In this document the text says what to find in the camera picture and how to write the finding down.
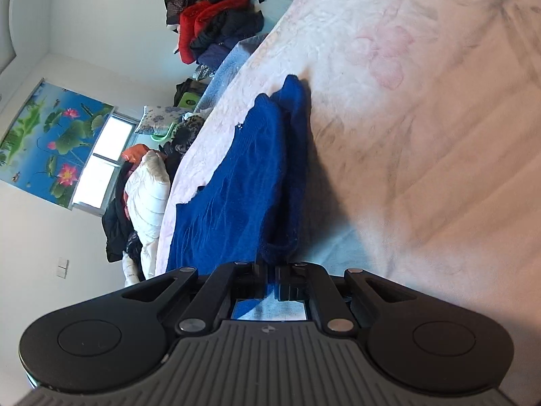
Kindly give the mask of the blue fleece garment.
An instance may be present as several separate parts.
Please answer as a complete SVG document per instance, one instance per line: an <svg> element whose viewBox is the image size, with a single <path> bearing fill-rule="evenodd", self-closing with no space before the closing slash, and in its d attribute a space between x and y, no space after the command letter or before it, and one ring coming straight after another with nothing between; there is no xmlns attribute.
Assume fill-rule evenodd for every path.
<svg viewBox="0 0 541 406"><path fill-rule="evenodd" d="M259 94L211 180L176 206L167 269L209 275L234 261L282 266L299 244L309 96L295 75Z"/></svg>

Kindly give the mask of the dark clothes pile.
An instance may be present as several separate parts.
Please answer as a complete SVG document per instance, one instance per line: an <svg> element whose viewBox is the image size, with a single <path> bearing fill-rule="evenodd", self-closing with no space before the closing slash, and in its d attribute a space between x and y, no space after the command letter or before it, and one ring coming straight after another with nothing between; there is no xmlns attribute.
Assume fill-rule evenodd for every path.
<svg viewBox="0 0 541 406"><path fill-rule="evenodd" d="M200 1L164 0L167 28L178 35L181 12ZM215 4L223 0L209 1ZM238 42L262 31L264 17L252 1L248 8L227 9L210 21L190 45L196 63L215 71Z"/></svg>

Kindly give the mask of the black garment hanging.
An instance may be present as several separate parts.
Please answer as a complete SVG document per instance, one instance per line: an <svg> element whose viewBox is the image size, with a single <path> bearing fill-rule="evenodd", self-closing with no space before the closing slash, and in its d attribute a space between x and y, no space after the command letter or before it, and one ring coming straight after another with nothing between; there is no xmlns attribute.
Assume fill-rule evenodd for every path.
<svg viewBox="0 0 541 406"><path fill-rule="evenodd" d="M138 234L127 216L125 186L134 164L125 161L120 168L114 196L102 216L102 226L107 239L105 253L110 263L122 260L125 253L136 263L140 263L142 244Z"/></svg>

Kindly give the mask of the bright window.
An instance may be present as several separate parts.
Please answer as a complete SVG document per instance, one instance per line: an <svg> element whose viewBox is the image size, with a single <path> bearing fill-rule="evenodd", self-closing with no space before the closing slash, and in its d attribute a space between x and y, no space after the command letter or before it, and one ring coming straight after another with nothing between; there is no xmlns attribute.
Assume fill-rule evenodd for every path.
<svg viewBox="0 0 541 406"><path fill-rule="evenodd" d="M135 122L126 116L109 115L77 182L72 208L95 216L104 213L122 165L121 154L132 141L134 129Z"/></svg>

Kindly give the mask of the orange garment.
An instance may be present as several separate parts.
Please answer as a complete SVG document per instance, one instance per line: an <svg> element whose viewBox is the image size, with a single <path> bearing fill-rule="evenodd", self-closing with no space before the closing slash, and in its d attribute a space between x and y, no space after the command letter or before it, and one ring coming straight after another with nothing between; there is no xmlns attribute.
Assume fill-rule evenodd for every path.
<svg viewBox="0 0 541 406"><path fill-rule="evenodd" d="M133 166L138 166L148 152L155 152L155 150L150 149L145 144L135 144L124 150L121 154L121 158L124 162L129 162Z"/></svg>

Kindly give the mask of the green plastic hanger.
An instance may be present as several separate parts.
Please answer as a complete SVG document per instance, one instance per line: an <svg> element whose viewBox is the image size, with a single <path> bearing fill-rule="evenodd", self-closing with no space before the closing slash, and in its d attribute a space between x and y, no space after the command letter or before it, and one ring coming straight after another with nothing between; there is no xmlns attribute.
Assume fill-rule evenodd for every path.
<svg viewBox="0 0 541 406"><path fill-rule="evenodd" d="M163 135L161 135L161 134L152 134L150 137L155 142L166 141L167 139L170 138L170 136L172 135L172 133L175 131L176 128L177 128L177 124L172 123L169 126L169 128L167 129L167 131Z"/></svg>

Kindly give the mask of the leopard print garment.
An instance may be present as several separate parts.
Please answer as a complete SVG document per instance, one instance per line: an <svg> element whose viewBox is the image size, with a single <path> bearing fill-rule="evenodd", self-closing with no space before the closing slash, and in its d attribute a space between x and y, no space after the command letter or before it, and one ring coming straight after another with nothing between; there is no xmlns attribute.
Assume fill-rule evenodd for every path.
<svg viewBox="0 0 541 406"><path fill-rule="evenodd" d="M201 115L191 115L175 128L172 140L160 147L170 181L174 180L180 162L193 145L204 123L205 119Z"/></svg>

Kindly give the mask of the floral pillow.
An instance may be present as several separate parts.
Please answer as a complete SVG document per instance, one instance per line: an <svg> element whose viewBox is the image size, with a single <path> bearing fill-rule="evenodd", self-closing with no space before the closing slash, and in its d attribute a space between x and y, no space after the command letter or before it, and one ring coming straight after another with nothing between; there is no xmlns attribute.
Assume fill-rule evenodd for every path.
<svg viewBox="0 0 541 406"><path fill-rule="evenodd" d="M189 112L189 109L175 106L144 106L143 115L135 133L163 135L172 123L178 124Z"/></svg>

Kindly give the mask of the green plastic stool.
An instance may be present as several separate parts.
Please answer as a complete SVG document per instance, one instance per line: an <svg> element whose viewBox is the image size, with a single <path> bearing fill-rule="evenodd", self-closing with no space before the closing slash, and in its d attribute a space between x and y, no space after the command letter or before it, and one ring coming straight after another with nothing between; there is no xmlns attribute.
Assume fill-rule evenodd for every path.
<svg viewBox="0 0 541 406"><path fill-rule="evenodd" d="M186 108L186 109L193 110L198 105L200 99L201 99L201 97L199 96L198 93L185 92L185 93L183 93L183 95L182 95L179 103L177 104L177 106L180 107L180 108Z"/></svg>

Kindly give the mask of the pink floral bed sheet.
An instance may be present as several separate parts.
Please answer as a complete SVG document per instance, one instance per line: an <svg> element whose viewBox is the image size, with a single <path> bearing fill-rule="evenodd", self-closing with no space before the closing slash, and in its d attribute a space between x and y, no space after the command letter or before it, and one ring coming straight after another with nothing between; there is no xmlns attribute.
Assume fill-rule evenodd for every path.
<svg viewBox="0 0 541 406"><path fill-rule="evenodd" d="M540 0L295 0L180 165L161 229L207 184L260 93L311 90L298 251L501 323L503 391L540 399Z"/></svg>

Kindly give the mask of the light blue fleece blanket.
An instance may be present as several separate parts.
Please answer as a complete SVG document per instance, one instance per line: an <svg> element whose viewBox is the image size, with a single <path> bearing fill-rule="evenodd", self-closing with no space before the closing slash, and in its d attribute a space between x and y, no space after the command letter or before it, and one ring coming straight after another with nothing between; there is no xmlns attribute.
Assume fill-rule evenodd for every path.
<svg viewBox="0 0 541 406"><path fill-rule="evenodd" d="M266 37L266 34L259 34L241 40L234 46L218 67L212 81L208 84L199 103L193 110L196 115L208 118L225 90L227 90L228 85L232 83L241 67Z"/></svg>

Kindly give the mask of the red jacket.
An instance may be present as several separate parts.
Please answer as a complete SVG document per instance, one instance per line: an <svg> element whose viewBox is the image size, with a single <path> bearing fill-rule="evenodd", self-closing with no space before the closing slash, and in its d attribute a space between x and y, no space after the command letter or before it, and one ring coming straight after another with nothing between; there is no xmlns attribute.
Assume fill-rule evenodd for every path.
<svg viewBox="0 0 541 406"><path fill-rule="evenodd" d="M181 61L184 64L195 62L190 45L215 16L227 9L245 9L249 5L250 0L223 0L215 4L202 0L184 9L179 18L177 47Z"/></svg>

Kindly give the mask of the white wall switch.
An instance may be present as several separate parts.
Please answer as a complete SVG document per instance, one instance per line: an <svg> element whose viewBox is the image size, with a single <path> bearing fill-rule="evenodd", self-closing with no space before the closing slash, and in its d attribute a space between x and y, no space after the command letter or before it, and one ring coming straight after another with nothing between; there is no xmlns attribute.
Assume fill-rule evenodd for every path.
<svg viewBox="0 0 541 406"><path fill-rule="evenodd" d="M69 268L69 260L66 260L65 258L60 257L56 269L56 276L65 279L67 277L67 272Z"/></svg>

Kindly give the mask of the lotus flower wall poster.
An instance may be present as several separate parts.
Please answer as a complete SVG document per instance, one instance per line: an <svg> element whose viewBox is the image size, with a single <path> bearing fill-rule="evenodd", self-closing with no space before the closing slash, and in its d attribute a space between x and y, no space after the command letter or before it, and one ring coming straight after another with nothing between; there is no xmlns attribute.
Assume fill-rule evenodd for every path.
<svg viewBox="0 0 541 406"><path fill-rule="evenodd" d="M41 81L1 142L1 180L67 208L114 107Z"/></svg>

